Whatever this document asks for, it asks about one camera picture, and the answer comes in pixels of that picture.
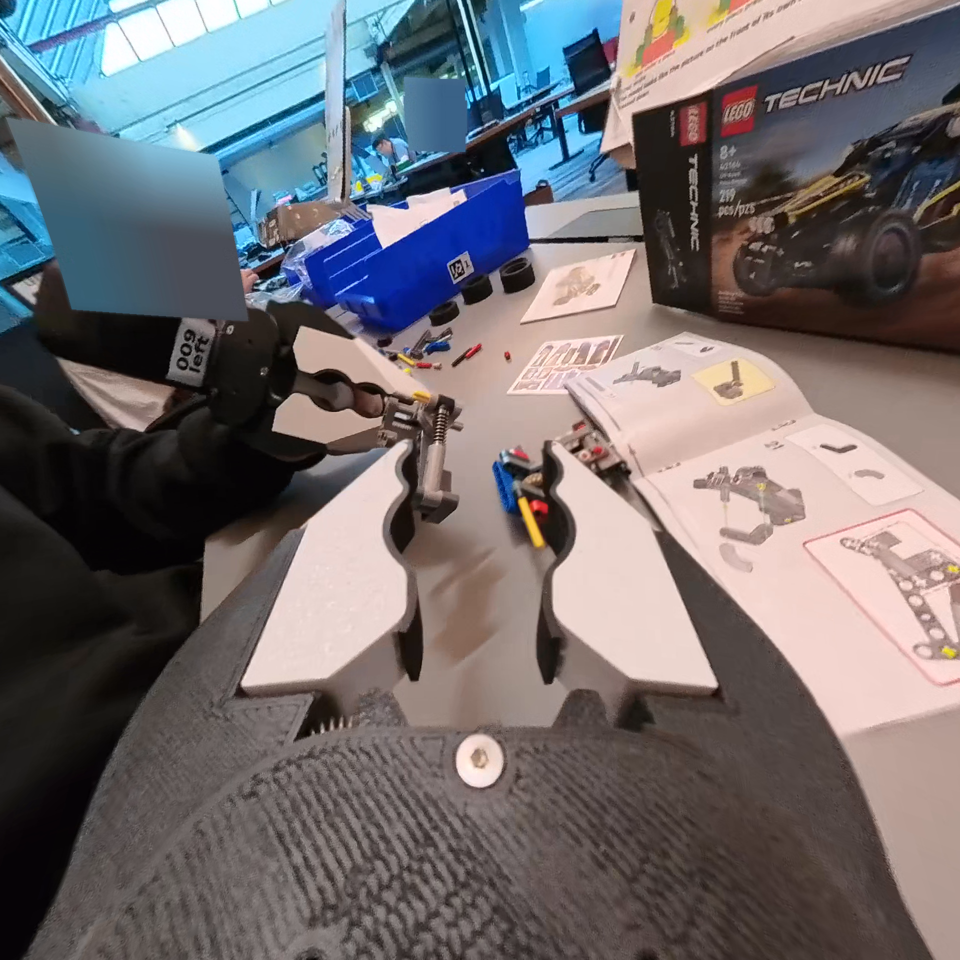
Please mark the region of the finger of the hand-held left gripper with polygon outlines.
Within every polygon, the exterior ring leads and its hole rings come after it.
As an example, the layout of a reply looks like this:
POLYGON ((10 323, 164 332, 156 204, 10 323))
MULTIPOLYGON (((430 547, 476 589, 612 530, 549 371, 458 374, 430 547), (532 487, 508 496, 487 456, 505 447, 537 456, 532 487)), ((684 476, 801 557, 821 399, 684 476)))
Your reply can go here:
POLYGON ((408 390, 295 391, 273 410, 271 431, 331 453, 370 450, 378 444, 388 402, 407 401, 408 390))
POLYGON ((292 352, 291 402, 433 402, 425 385, 362 339, 302 326, 292 352))

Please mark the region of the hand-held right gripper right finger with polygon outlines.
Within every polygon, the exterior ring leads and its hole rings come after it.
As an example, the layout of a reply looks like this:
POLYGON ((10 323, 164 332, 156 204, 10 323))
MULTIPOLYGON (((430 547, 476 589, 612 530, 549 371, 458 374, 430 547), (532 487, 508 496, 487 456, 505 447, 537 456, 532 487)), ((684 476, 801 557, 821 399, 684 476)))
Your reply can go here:
POLYGON ((543 446, 543 577, 535 659, 546 686, 592 690, 605 706, 644 694, 720 690, 647 518, 557 440, 543 446))

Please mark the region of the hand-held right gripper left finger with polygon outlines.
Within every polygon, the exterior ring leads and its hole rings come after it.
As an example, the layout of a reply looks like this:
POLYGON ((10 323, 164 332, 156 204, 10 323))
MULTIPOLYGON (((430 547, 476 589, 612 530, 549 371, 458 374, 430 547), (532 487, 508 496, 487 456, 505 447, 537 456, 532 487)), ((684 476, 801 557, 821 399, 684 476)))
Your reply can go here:
POLYGON ((356 702, 416 682, 424 660, 416 577, 412 440, 390 448, 302 527, 239 688, 356 702))

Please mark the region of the grey lego suspension arm assembly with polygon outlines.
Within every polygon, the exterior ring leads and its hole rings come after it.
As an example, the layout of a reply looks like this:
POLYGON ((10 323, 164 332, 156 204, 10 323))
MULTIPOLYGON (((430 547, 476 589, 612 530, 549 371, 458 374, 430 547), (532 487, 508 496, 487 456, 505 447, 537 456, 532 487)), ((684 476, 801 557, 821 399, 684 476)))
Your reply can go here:
POLYGON ((461 414, 452 397, 425 390, 391 393, 383 401, 377 445, 382 449, 404 441, 413 445, 417 463, 413 505, 426 522, 442 522, 459 503, 446 460, 450 433, 462 429, 461 414))

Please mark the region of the lego chassis assembly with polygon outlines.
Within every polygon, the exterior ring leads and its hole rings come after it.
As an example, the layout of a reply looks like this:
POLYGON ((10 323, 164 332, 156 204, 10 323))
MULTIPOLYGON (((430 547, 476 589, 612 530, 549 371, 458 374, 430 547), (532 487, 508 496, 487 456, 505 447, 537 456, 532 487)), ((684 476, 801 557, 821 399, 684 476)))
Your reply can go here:
MULTIPOLYGON (((574 422, 557 443, 607 486, 629 477, 627 462, 588 418, 574 422)), ((549 506, 542 466, 518 444, 501 450, 491 470, 503 510, 522 520, 534 549, 544 549, 549 506)))

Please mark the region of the scattered loose lego pieces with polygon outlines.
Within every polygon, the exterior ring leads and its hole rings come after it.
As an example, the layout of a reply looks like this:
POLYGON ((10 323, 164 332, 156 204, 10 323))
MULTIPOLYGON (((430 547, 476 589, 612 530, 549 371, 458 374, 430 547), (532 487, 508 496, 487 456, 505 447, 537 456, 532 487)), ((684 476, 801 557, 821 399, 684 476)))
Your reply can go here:
POLYGON ((414 373, 441 371, 444 366, 453 367, 466 358, 474 356, 481 349, 479 343, 466 348, 462 354, 453 356, 453 328, 431 327, 409 345, 403 345, 395 338, 380 337, 374 347, 379 354, 397 366, 402 373, 413 376, 414 373))

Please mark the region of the lego instruction booklet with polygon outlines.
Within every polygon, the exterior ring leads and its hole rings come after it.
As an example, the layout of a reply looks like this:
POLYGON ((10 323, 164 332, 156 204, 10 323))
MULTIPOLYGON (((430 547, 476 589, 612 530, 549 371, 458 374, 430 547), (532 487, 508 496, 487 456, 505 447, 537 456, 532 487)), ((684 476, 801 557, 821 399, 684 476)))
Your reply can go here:
POLYGON ((744 347, 682 333, 567 390, 840 734, 958 713, 956 496, 744 347))

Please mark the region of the lego sticker sheet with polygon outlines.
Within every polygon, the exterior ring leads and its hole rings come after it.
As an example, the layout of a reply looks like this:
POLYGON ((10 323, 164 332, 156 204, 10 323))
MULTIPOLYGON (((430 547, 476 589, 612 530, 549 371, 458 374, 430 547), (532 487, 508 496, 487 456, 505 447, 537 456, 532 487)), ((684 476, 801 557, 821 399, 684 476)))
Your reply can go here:
POLYGON ((620 334, 544 342, 507 390, 509 396, 562 396, 582 374, 606 365, 623 341, 620 334))

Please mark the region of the lego set box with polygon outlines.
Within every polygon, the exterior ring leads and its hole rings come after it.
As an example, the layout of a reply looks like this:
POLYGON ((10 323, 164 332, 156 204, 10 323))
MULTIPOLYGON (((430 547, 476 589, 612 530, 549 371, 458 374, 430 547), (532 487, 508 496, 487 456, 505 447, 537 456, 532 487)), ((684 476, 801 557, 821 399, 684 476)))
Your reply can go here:
POLYGON ((880 2, 635 114, 654 304, 958 354, 958 82, 958 2, 880 2))

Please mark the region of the brown cardboard box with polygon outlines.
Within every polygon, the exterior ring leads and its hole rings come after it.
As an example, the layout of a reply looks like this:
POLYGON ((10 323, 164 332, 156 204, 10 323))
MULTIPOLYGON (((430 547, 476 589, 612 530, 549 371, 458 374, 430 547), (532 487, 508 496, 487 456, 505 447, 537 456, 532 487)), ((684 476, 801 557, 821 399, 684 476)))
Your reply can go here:
POLYGON ((261 246, 272 249, 292 244, 341 216, 336 206, 322 200, 275 206, 258 222, 261 246))

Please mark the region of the blue plastic bin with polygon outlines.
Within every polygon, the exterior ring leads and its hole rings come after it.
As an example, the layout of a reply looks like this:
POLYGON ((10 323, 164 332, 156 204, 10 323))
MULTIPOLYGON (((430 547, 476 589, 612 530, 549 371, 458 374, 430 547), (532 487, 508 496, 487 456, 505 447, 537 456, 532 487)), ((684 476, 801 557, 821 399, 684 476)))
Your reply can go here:
POLYGON ((296 242, 282 272, 314 306, 340 306, 368 326, 404 330, 530 245, 519 170, 467 183, 449 198, 448 210, 390 240, 381 238, 376 218, 409 207, 372 207, 369 218, 324 245, 296 242))

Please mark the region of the white paper sheet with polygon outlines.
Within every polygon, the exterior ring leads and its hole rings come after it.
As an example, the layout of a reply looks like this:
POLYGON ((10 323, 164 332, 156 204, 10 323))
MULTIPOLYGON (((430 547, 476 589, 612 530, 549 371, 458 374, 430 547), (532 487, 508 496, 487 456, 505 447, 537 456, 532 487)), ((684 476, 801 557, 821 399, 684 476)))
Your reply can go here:
POLYGON ((406 205, 374 205, 367 209, 381 249, 398 243, 421 227, 468 200, 463 188, 442 188, 407 198, 406 205))

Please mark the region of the small white leaflet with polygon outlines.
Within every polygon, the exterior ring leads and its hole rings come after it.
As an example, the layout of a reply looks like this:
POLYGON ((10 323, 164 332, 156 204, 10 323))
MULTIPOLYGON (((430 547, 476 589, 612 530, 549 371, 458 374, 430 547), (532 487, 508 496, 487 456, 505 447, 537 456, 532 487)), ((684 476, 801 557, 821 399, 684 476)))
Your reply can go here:
POLYGON ((635 248, 551 270, 520 323, 530 325, 618 304, 637 256, 635 248))

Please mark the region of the skylight window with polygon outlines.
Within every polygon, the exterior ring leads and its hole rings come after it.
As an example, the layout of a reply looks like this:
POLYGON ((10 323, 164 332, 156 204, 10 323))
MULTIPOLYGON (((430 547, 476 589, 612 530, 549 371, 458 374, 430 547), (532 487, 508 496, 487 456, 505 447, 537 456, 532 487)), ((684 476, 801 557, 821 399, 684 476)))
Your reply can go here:
POLYGON ((109 1, 100 75, 110 77, 259 14, 270 1, 109 1))

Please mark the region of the black office chair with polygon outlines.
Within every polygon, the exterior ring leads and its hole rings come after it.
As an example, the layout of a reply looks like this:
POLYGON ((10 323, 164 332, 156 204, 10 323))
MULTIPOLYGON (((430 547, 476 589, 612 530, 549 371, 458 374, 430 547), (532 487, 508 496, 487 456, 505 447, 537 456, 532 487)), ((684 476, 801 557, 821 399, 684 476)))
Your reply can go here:
POLYGON ((564 46, 562 55, 576 96, 603 85, 612 76, 604 44, 596 28, 564 46))

